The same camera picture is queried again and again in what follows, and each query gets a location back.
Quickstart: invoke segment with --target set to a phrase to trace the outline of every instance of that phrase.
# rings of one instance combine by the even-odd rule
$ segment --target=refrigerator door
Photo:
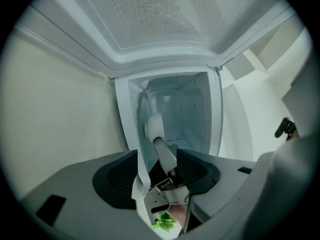
[[[224,65],[294,14],[285,0],[34,0],[17,29],[115,78]]]

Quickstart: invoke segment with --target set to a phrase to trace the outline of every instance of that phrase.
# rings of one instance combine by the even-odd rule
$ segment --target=perforated light cover
[[[106,0],[130,38],[166,34],[216,36],[251,14],[257,0]]]

